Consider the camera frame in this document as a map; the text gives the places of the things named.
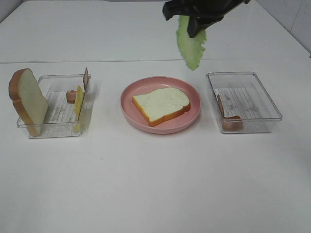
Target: transparent storage box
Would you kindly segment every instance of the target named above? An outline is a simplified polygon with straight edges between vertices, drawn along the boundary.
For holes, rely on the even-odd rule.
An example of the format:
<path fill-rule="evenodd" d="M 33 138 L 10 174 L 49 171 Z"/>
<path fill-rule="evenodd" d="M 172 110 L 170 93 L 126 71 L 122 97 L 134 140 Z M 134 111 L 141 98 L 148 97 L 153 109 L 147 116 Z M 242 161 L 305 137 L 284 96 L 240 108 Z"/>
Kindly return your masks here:
<path fill-rule="evenodd" d="M 209 73 L 222 133 L 269 133 L 282 115 L 254 72 Z"/>
<path fill-rule="evenodd" d="M 87 74 L 88 82 L 84 90 L 84 74 L 78 75 L 48 75 L 38 80 L 42 94 L 48 101 L 48 110 L 43 124 L 24 124 L 21 118 L 17 120 L 17 127 L 21 128 L 29 138 L 52 138 L 80 136 L 90 120 L 94 103 L 91 91 L 91 75 Z M 73 103 L 67 103 L 66 92 L 77 90 L 81 86 L 84 91 L 78 120 L 75 120 Z M 31 136 L 29 131 L 35 129 L 39 136 Z"/>

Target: white table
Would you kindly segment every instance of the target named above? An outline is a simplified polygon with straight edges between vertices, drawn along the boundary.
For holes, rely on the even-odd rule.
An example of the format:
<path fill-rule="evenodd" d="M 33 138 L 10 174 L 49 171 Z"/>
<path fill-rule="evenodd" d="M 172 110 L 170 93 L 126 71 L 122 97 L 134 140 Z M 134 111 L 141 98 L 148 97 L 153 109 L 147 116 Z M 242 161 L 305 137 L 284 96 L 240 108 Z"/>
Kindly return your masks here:
<path fill-rule="evenodd" d="M 97 96 L 80 137 L 27 139 L 8 96 L 12 74 L 38 78 L 89 68 Z M 0 65 L 0 229 L 5 233 L 309 233 L 311 66 L 305 59 Z M 272 133 L 221 134 L 207 72 L 254 71 L 283 114 Z M 119 98 L 154 75 L 193 85 L 203 106 L 184 131 L 132 127 Z"/>
<path fill-rule="evenodd" d="M 0 24 L 0 63 L 180 60 L 164 2 L 26 1 Z M 207 29 L 203 59 L 310 54 L 256 1 Z"/>

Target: white wall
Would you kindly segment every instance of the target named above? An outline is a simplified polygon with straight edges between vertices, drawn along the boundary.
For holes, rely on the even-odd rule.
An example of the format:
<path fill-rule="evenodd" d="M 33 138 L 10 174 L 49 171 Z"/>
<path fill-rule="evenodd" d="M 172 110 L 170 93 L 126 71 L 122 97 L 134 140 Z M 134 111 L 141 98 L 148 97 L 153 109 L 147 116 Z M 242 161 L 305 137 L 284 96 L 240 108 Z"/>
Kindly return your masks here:
<path fill-rule="evenodd" d="M 257 0 L 311 53 L 311 0 Z"/>
<path fill-rule="evenodd" d="M 14 11 L 22 0 L 0 0 L 0 22 Z"/>

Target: toy bread slice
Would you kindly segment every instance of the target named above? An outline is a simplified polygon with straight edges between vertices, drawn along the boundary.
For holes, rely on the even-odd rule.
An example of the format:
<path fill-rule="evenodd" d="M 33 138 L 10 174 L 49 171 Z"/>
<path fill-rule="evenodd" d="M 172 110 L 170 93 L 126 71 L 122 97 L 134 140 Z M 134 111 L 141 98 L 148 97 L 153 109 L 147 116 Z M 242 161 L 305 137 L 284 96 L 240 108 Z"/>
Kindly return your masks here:
<path fill-rule="evenodd" d="M 217 100 L 223 115 L 223 129 L 231 132 L 242 130 L 244 128 L 242 118 L 240 116 L 225 117 L 224 106 L 219 94 L 217 95 Z M 237 122 L 229 122 L 226 120 L 237 120 Z"/>
<path fill-rule="evenodd" d="M 188 96 L 174 87 L 133 96 L 132 102 L 148 121 L 150 127 L 182 115 L 190 109 Z"/>
<path fill-rule="evenodd" d="M 14 73 L 9 84 L 9 95 L 13 105 L 25 124 L 42 124 L 48 109 L 48 102 L 30 69 Z M 31 136 L 40 135 L 40 127 L 29 126 Z"/>

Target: pink plate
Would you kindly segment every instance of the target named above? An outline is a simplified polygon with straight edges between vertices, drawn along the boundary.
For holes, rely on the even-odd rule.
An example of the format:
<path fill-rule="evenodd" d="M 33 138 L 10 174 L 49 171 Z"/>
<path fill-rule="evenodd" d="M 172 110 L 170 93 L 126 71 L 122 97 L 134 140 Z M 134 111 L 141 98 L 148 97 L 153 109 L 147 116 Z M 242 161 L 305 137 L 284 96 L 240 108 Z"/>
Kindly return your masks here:
<path fill-rule="evenodd" d="M 136 106 L 132 103 L 132 96 L 147 94 L 159 88 L 176 87 L 182 90 L 190 99 L 191 108 L 188 112 L 150 127 Z M 138 129 L 150 133 L 166 134 L 175 133 L 187 128 L 199 116 L 201 111 L 201 99 L 199 93 L 188 83 L 170 77 L 149 77 L 130 84 L 122 93 L 120 99 L 121 109 L 130 124 Z"/>

